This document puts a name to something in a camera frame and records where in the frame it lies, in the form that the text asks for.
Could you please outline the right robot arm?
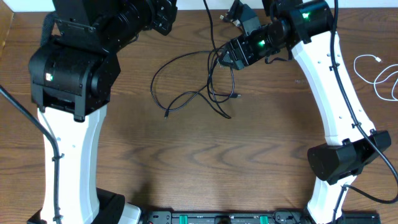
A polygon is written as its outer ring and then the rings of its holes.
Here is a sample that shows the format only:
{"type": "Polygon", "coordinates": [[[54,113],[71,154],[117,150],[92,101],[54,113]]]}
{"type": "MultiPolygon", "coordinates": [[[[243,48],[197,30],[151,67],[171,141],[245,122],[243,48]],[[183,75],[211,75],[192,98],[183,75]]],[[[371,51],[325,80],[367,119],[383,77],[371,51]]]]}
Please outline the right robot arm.
{"type": "Polygon", "coordinates": [[[264,1],[271,19],[260,23],[247,5],[235,1],[224,21],[243,33],[223,48],[220,64],[242,70],[260,60],[272,63],[286,49],[304,72],[317,103],[325,143],[307,152],[316,181],[303,223],[379,223],[378,214],[344,213],[343,201],[364,167],[383,158],[391,145],[365,113],[341,56],[338,13],[325,1],[264,1]]]}

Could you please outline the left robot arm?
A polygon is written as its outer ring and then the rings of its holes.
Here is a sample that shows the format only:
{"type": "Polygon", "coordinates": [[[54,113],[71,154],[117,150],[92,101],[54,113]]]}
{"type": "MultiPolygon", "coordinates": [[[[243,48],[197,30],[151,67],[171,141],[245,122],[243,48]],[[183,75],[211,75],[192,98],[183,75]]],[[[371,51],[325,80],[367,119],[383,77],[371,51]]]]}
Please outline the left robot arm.
{"type": "Polygon", "coordinates": [[[44,134],[45,198],[31,223],[139,223],[141,209],[96,186],[98,143],[118,52],[143,30],[167,35],[171,0],[53,0],[29,62],[44,134]]]}

